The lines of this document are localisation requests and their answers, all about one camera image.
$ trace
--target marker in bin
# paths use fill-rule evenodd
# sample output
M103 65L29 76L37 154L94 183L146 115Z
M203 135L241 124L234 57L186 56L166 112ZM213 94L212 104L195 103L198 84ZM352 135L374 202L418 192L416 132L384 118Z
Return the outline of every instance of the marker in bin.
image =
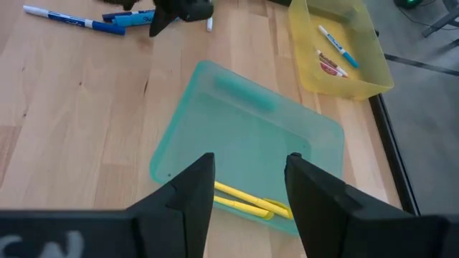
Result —
M347 75L347 72L344 71L343 68L339 67L335 62L331 61L328 57L326 57L320 50L316 50L317 52L317 55L319 56L319 59L322 61L322 62L325 62L327 64L329 64L330 66L332 66L333 68L335 68L338 72L342 73L343 75Z
M347 78L346 75L343 75L342 73L336 71L332 66L330 66L324 61L321 61L321 68L324 72L328 73L329 75Z
M327 37L327 39L332 43L333 46L343 55L346 60L351 63L351 65L355 68L359 68L359 64L351 57L351 55L334 39L323 27L322 25L318 26L318 30Z

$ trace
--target gray floor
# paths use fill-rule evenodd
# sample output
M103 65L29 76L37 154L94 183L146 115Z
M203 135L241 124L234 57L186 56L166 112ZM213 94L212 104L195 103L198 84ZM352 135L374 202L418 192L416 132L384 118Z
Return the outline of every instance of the gray floor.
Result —
M459 71L459 46L450 44L459 30L424 38L425 27L404 17L392 0L366 4L385 53ZM406 12L432 24L446 9L437 0ZM459 77L388 63L395 88L383 98L421 214L459 214Z
M459 70L459 47L449 48L449 43L459 39L459 29L440 30L424 38L421 31L426 27L408 20L392 0L366 0L366 6L375 28L380 31L379 41L387 54L397 55L430 65ZM442 0L434 4L406 11L415 21L433 24L447 14Z

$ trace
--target black object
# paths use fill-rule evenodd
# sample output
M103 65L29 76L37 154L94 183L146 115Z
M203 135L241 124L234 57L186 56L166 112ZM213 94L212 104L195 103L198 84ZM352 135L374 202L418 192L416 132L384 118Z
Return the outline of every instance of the black object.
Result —
M150 25L150 37L155 37L175 18L186 22L201 21L210 18L214 6L208 0L154 0L156 10Z
M459 257L459 216L413 216L296 153L287 157L285 185L310 258Z
M394 4L405 9L413 9L421 4L422 1L424 0L394 0Z
M0 257L201 258L213 197L207 153L125 211L1 211Z
M459 257L459 216L400 211L298 153L287 157L284 172L309 258ZM213 184L214 155L207 153L125 211L0 212L0 257L202 257ZM65 251L49 242L59 240Z

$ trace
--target black metal table edge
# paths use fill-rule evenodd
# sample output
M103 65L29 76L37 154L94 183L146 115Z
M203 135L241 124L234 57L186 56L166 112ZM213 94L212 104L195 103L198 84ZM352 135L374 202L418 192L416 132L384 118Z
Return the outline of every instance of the black metal table edge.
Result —
M384 99L381 94L378 94L369 98L369 102L402 208L411 214L419 216L420 210L413 194L410 177L400 155Z

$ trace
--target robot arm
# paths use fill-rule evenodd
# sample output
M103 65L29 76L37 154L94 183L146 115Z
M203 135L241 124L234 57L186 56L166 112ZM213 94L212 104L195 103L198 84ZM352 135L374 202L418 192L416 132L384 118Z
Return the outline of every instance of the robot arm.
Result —
M132 9L140 0L98 0L107 4L123 6L125 11ZM175 18L186 22L208 19L214 13L214 6L209 0L153 0L156 11L150 25L150 37L155 37Z

